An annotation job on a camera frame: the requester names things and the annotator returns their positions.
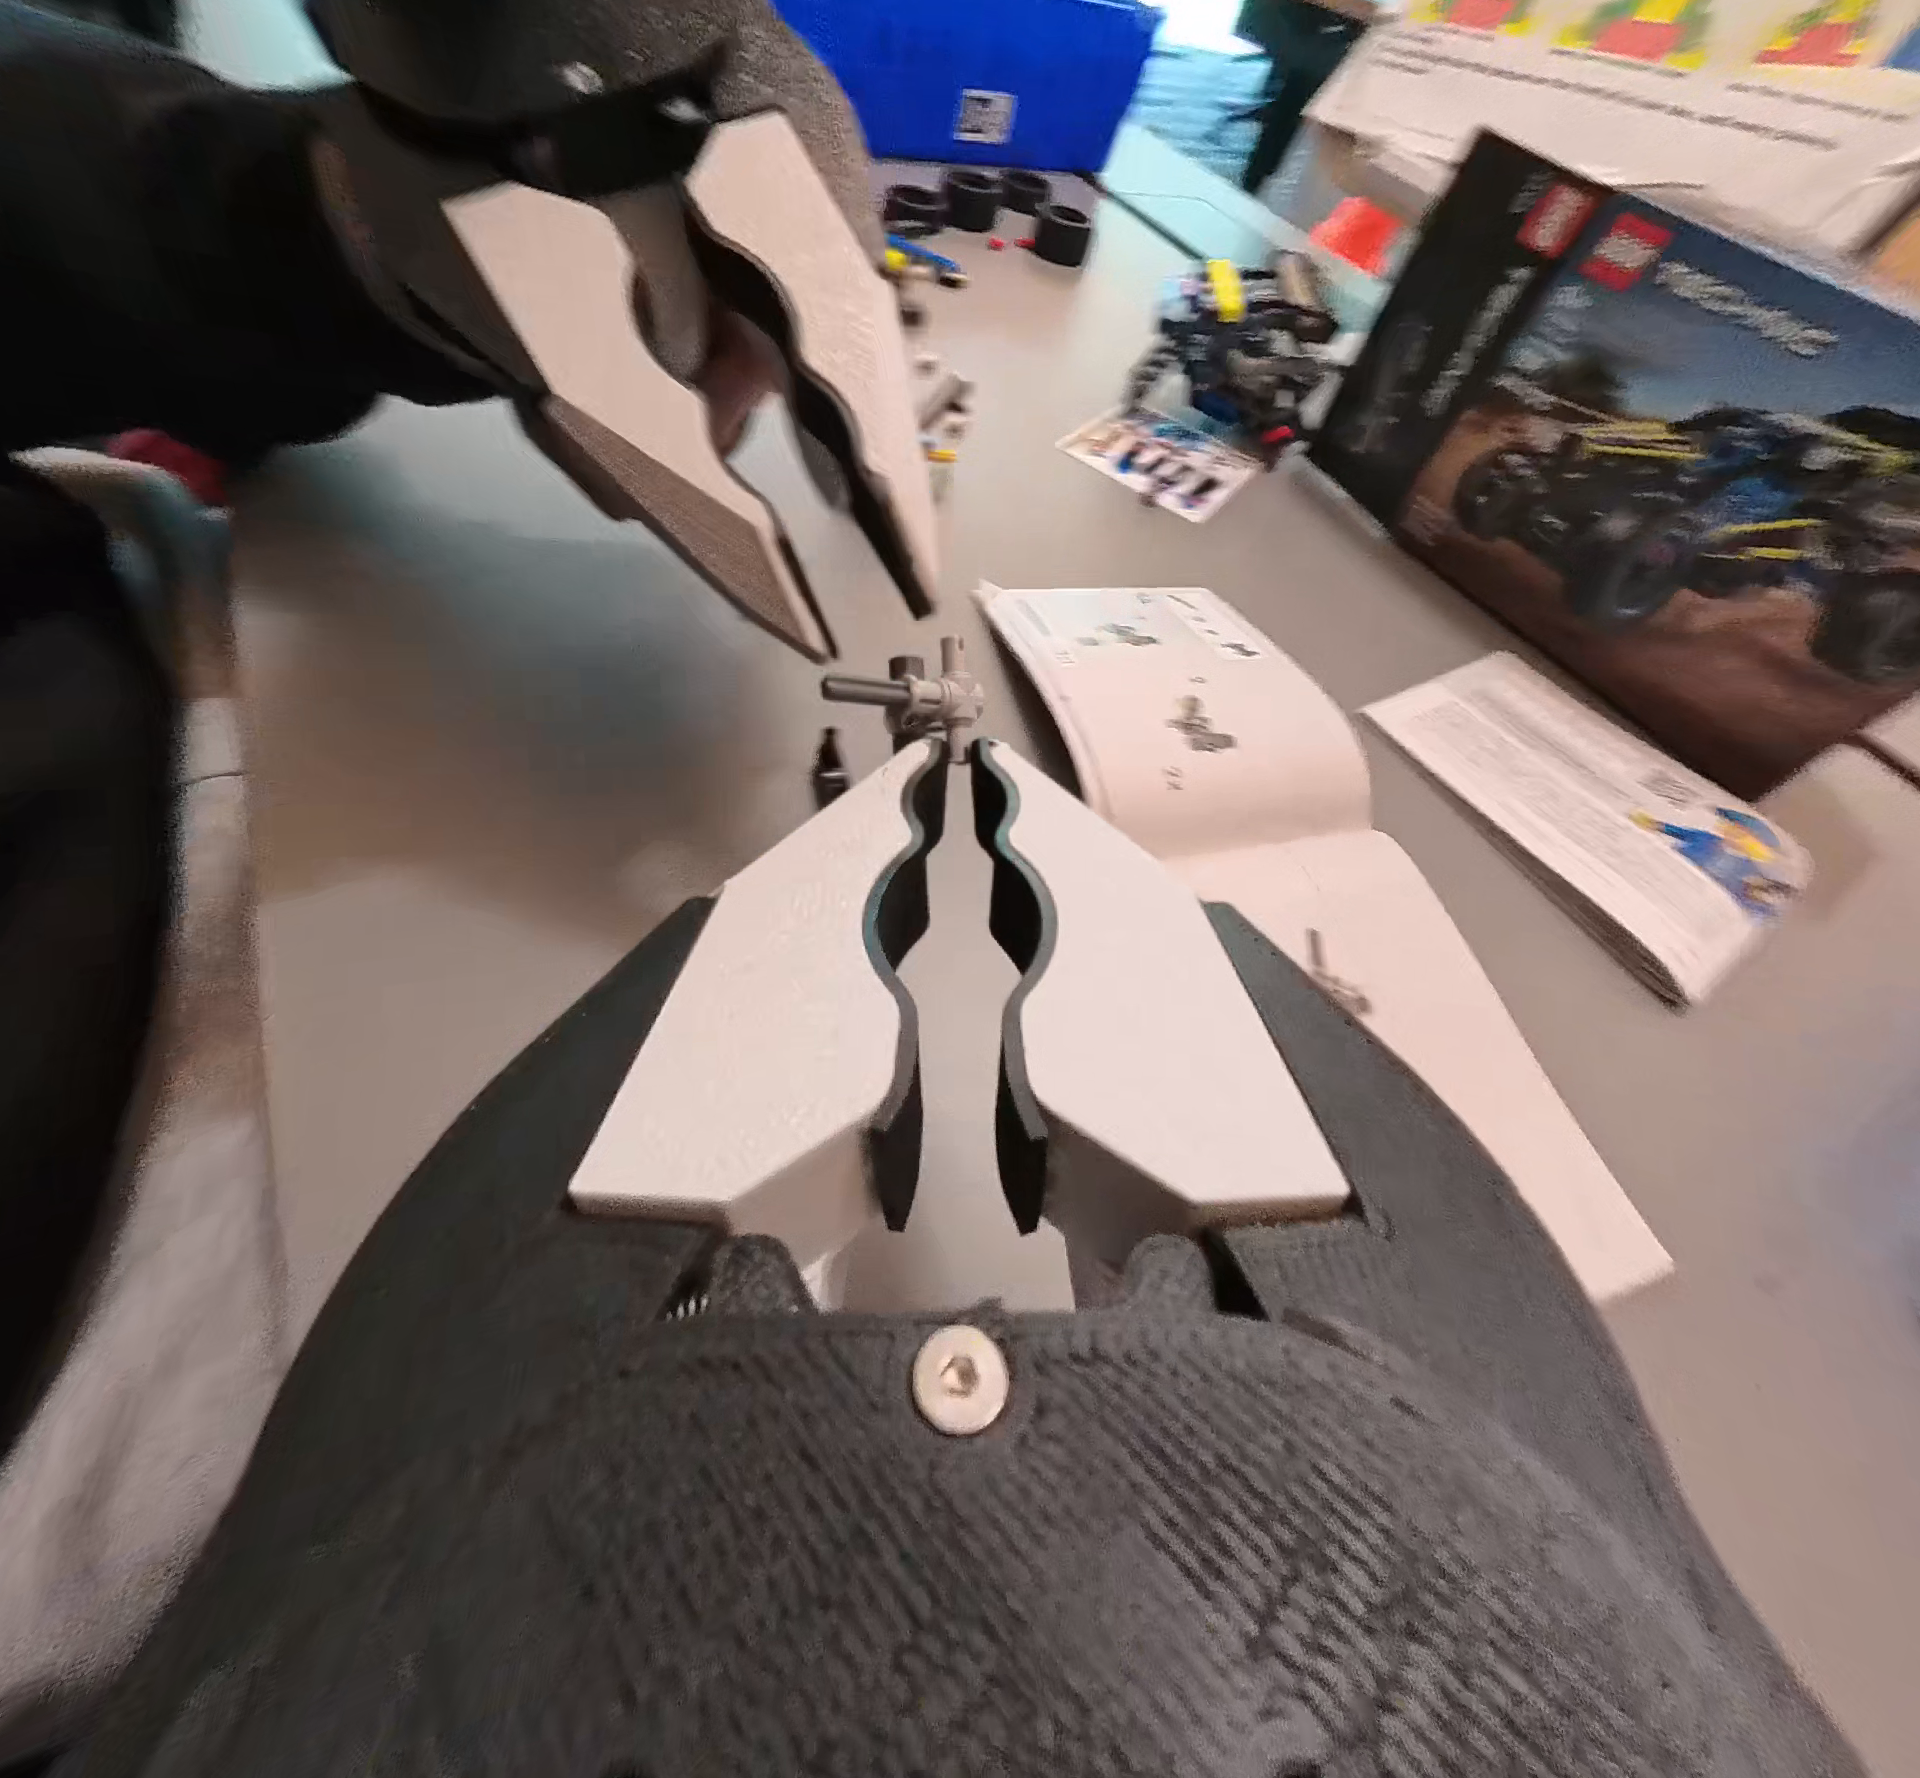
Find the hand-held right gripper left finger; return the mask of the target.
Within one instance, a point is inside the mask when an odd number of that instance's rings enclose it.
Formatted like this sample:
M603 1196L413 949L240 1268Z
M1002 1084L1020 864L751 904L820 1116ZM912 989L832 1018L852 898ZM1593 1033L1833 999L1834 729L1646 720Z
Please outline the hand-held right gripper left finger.
M900 749L702 913L574 1169L585 1216L774 1238L829 1310L859 1238L909 1224L923 1163L919 1010L948 754Z

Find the blue plastic bin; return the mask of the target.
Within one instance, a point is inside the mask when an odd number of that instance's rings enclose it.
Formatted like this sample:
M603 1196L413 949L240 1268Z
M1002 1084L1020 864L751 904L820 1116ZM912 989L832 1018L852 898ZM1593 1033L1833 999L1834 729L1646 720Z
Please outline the blue plastic bin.
M1160 16L1140 0L771 0L882 161L1095 175Z

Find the lego set box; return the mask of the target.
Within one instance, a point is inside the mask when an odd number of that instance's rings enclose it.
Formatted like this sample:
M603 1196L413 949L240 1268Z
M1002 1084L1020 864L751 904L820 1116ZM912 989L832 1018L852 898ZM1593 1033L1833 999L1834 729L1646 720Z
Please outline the lego set box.
M1309 462L1730 792L1916 717L1911 298L1482 130Z

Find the person's left forearm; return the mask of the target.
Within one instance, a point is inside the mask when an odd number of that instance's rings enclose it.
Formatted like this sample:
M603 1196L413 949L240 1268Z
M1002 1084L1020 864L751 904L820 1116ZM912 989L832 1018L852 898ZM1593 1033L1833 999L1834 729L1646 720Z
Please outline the person's left forearm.
M3 447L152 431L232 471L381 402L488 402L367 290L306 95L5 0Z

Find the lego sticker sheet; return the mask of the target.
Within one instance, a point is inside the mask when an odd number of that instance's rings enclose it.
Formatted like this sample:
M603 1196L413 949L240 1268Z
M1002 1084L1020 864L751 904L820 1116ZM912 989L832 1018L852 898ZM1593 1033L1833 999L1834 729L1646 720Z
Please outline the lego sticker sheet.
M1151 405L1093 416L1062 436L1056 450L1142 509L1190 524L1210 522L1266 474L1260 458L1219 426Z

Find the person's dark clothing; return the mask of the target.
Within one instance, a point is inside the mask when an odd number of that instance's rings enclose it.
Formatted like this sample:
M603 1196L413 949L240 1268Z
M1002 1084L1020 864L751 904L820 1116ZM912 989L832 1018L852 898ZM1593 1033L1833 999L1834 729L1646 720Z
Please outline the person's dark clothing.
M47 1386L140 1080L178 703L99 517L5 461L3 1434Z

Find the folded paper leaflet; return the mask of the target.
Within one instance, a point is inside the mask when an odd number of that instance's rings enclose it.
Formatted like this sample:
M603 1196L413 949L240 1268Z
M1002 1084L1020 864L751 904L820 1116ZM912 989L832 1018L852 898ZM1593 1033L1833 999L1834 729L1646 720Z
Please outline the folded paper leaflet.
M1363 718L1671 1008L1706 1003L1812 885L1812 857L1760 808L1518 654Z

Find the partly built lego vehicle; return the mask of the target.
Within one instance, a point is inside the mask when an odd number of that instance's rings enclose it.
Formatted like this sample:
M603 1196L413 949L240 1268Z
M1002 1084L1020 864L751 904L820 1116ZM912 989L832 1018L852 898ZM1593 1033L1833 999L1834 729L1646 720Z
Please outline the partly built lego vehicle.
M1195 414L1271 469L1305 440L1309 400L1336 373L1339 337L1324 270L1306 253L1272 251L1254 266L1208 258L1168 288L1124 398L1146 411L1176 379Z

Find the open lego instruction booklet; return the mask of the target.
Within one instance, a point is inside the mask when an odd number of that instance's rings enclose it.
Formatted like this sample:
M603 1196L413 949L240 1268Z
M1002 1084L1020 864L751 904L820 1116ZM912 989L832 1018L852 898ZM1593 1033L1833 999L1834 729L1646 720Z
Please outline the open lego instruction booklet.
M1404 846L1321 684L1213 591L974 602L1052 718L1082 801L1202 902L1371 1000L1363 1023L1476 1137L1599 1305L1674 1273Z

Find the pile of loose lego pieces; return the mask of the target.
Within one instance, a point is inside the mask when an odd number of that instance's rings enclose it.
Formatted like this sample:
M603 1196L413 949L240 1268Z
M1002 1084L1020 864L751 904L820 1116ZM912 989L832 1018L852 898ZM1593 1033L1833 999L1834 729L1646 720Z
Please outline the pile of loose lego pieces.
M948 476L974 424L976 384L939 351L935 306L942 295L968 290L973 280L956 258L899 233L884 239L882 276L906 334L924 461L937 476Z

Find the grey lego axle connector assembly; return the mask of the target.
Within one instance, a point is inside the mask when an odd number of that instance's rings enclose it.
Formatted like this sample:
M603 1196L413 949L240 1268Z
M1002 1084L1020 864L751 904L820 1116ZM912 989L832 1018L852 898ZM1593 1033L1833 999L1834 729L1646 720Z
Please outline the grey lego axle connector assembly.
M964 765L986 711L964 639L939 640L932 672L915 654L899 654L887 669L884 679L829 672L820 697L832 706L879 711L897 753L937 742L948 766Z

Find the printed brick instruction poster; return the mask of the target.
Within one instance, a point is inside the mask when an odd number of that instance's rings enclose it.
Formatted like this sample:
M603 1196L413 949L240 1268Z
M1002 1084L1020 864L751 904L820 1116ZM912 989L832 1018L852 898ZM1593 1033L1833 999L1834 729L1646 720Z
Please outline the printed brick instruction poster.
M1435 190L1501 135L1729 230L1857 258L1916 204L1918 0L1401 0L1309 106Z

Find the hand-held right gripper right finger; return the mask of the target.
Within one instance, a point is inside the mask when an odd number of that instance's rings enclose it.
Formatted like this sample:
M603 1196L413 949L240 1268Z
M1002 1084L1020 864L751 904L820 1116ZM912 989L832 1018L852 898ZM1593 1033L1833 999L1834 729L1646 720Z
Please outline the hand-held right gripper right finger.
M995 1147L1018 1232L1076 1307L1153 1238L1319 1223L1351 1182L1207 907L1010 744L973 746L989 928L1017 969Z

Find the orange paper note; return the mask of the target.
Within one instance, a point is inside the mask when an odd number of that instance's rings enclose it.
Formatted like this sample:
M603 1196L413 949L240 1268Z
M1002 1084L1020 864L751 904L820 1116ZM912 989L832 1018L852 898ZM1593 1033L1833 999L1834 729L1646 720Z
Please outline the orange paper note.
M1379 280L1395 274L1407 237L1404 221L1367 197L1342 198L1309 234L1340 265Z

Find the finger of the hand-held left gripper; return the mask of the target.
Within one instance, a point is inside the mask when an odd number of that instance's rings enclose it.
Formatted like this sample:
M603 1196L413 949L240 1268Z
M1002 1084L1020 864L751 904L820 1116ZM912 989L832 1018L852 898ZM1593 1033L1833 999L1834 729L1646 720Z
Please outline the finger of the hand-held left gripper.
M705 397L642 334L618 226L514 182L447 201L444 216L535 370L528 426L553 462L761 630L831 662L836 645L777 513L718 453Z
M783 111L718 120L682 179L691 253L718 305L779 363L819 495L863 534L915 619L941 605L942 528L919 381L884 253Z

